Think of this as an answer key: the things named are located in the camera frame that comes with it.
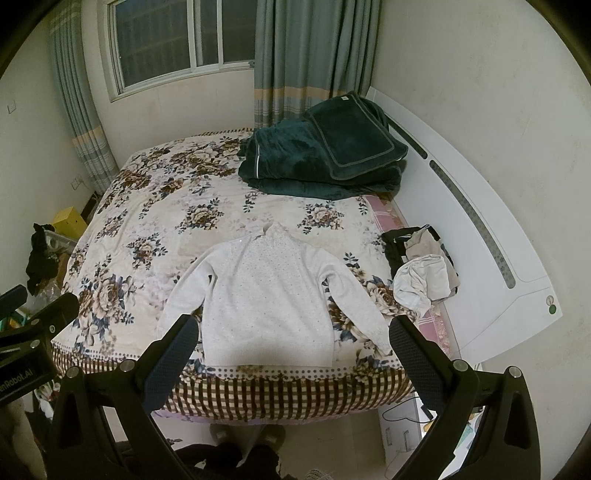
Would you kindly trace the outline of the white knit sweater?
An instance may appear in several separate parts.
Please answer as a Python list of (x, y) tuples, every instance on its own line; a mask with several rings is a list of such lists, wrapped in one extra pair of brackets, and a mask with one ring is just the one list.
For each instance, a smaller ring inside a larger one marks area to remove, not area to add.
[(334, 361), (329, 299), (380, 353), (390, 353), (386, 320), (346, 264), (273, 223), (195, 260), (170, 293), (158, 333), (200, 309), (208, 366), (328, 368)]

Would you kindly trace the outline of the black clothing on clutter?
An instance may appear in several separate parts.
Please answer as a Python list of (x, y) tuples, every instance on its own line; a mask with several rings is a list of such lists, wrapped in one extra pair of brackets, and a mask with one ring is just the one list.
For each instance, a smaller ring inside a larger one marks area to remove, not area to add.
[(43, 284), (53, 279), (58, 273), (58, 262), (47, 255), (47, 243), (45, 232), (54, 232), (50, 224), (33, 224), (34, 233), (31, 236), (31, 252), (26, 267), (27, 290), (32, 296), (36, 296)]

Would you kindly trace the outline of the pile of small clothes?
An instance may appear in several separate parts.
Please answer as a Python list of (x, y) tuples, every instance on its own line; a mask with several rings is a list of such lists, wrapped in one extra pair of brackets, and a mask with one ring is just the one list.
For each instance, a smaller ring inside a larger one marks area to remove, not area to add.
[(394, 299), (423, 317), (434, 304), (455, 296), (460, 277), (444, 242), (431, 225), (381, 235), (393, 276)]

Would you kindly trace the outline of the white bedside cabinet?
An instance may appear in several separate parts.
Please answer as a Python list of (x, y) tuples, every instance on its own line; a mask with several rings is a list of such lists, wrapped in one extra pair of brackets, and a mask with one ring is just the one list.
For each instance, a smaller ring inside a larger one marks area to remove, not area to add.
[(386, 461), (386, 479), (393, 479), (426, 436), (437, 414), (413, 391), (399, 402), (378, 409)]

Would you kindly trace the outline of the yellow box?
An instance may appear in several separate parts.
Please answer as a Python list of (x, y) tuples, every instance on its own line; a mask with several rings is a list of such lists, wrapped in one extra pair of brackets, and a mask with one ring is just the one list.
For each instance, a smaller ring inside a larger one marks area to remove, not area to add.
[(56, 213), (51, 224), (57, 234), (72, 240), (79, 240), (87, 228), (86, 221), (74, 207)]

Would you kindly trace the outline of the white bed headboard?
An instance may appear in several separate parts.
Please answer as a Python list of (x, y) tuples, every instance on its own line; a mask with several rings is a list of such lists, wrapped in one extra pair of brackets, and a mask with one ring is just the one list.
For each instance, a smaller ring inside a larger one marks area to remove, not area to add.
[(557, 294), (538, 254), (489, 183), (400, 103), (376, 88), (367, 96), (409, 149), (394, 203), (409, 225), (437, 230), (459, 274), (459, 291), (445, 302), (454, 354), (476, 365), (560, 319)]

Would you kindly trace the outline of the floral bed blanket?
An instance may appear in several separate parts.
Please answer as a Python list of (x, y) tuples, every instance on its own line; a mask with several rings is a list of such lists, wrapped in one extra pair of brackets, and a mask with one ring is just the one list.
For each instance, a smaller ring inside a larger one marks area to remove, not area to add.
[(387, 194), (272, 195), (240, 179), (245, 131), (133, 154), (68, 261), (79, 313), (55, 339), (60, 373), (136, 360), (181, 315), (197, 347), (165, 402), (209, 422), (325, 420), (412, 389), (388, 344), (394, 299)]

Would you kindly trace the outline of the teal striped left curtain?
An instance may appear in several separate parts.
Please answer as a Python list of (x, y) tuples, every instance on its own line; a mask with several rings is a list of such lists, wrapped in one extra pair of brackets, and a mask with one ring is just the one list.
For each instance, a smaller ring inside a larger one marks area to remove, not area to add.
[(94, 191), (103, 194), (119, 172), (90, 91), (81, 3), (61, 1), (49, 14), (50, 66), (74, 151)]

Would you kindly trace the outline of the teal striped curtain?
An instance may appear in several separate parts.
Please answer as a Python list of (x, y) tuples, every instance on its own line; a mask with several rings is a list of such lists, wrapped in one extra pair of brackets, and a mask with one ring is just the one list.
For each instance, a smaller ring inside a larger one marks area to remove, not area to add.
[(81, 3), (61, 1), (49, 14), (50, 66), (74, 151), (94, 191), (103, 194), (119, 172), (90, 91)]
[(267, 127), (370, 87), (380, 1), (259, 1), (254, 125)]

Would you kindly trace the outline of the dark green folded blanket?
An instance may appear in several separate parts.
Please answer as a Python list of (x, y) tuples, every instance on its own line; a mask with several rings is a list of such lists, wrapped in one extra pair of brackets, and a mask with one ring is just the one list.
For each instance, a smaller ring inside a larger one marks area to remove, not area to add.
[(396, 194), (408, 149), (390, 133), (379, 105), (349, 92), (256, 129), (240, 144), (238, 175), (273, 195), (341, 200)]

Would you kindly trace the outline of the teal striped right curtain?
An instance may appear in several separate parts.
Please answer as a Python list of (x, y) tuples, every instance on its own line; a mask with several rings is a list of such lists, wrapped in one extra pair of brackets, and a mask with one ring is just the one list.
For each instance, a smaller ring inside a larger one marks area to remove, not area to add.
[(254, 125), (267, 127), (370, 87), (380, 1), (259, 1)]

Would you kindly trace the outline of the window with white frame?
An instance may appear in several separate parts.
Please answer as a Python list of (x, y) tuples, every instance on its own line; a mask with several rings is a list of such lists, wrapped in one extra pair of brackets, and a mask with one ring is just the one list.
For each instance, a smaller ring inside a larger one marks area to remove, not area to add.
[(253, 66), (255, 1), (108, 1), (104, 22), (117, 95)]

